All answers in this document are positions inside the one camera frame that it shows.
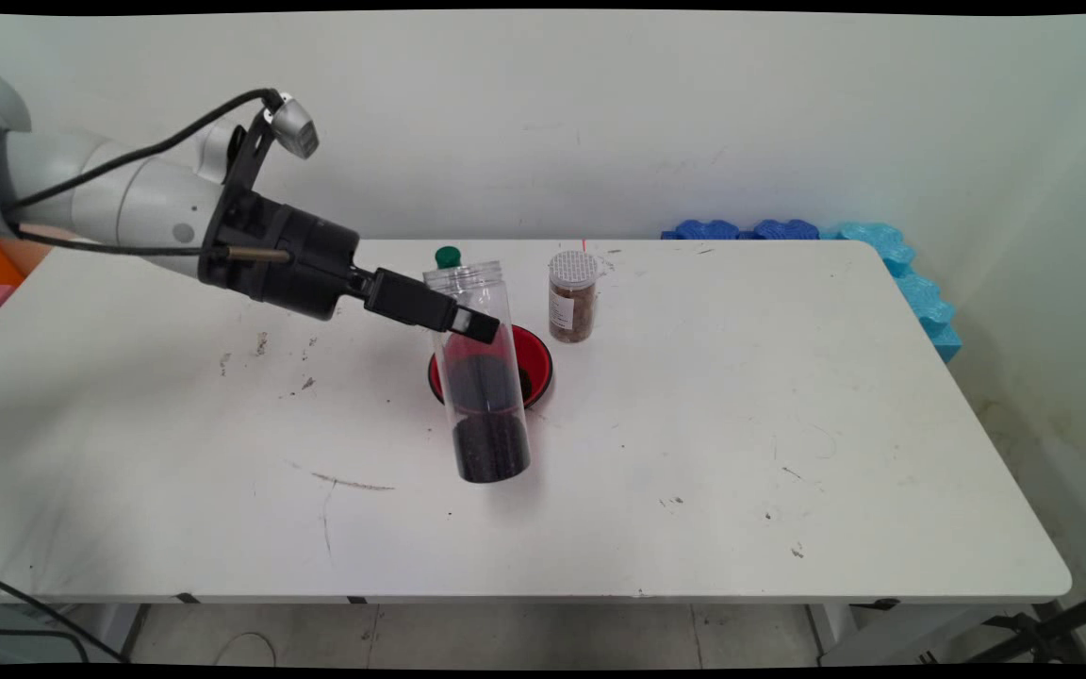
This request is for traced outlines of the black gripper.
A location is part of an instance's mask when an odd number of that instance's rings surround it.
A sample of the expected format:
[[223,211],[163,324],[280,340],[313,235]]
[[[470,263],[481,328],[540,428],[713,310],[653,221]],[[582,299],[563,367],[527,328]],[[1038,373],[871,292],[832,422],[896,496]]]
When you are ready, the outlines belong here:
[[359,236],[310,212],[280,205],[254,190],[224,196],[209,224],[210,257],[197,278],[209,287],[306,317],[328,320],[343,296],[365,300],[368,312],[439,334],[494,343],[501,320],[425,282],[386,268],[354,265]]

